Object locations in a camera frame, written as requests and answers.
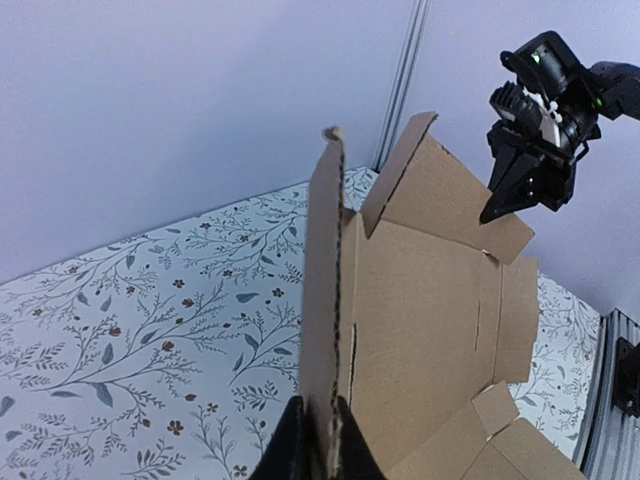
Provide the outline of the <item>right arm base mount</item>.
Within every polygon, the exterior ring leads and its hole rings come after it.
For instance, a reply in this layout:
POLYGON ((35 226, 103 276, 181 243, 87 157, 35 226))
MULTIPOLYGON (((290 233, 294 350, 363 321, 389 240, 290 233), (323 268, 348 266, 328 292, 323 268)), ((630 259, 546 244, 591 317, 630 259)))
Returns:
POLYGON ((616 341, 613 403, 626 415, 638 418, 640 345, 633 345, 625 338, 616 341))

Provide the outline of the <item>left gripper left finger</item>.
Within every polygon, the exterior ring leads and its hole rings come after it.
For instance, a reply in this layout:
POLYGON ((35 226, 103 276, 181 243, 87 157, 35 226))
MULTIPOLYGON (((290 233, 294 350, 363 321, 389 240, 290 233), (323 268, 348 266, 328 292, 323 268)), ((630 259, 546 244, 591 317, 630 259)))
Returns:
POLYGON ((250 480, 309 479, 309 461, 313 423, 301 396, 287 402, 250 480))

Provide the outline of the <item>brown cardboard box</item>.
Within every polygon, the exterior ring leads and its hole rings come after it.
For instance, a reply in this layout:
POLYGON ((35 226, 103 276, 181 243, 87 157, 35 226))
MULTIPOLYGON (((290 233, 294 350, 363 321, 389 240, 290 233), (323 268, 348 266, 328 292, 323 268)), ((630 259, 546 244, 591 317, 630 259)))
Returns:
POLYGON ((342 131, 309 185, 299 388, 319 462, 345 478, 353 438, 389 479, 577 479, 509 392, 538 328, 532 230, 479 216, 485 186, 413 116, 358 210, 345 204, 342 131))

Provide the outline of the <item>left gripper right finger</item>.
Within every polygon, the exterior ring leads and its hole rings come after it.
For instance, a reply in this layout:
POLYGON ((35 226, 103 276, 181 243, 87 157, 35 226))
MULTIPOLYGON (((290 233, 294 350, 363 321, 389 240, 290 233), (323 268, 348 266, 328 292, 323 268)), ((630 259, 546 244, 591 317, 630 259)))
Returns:
POLYGON ((339 480, 385 480, 347 401, 337 398, 337 466, 332 478, 339 480))

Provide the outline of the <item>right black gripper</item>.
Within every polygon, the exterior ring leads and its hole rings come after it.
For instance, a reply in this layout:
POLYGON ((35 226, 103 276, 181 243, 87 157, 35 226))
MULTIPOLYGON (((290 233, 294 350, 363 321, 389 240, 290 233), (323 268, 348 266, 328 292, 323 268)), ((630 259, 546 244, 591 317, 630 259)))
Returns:
POLYGON ((487 134, 494 169, 480 222, 538 204, 560 209, 573 196, 587 142, 601 137, 597 112, 584 104, 566 110, 554 101, 545 104, 541 95, 513 82, 497 88, 489 103, 499 120, 487 134))

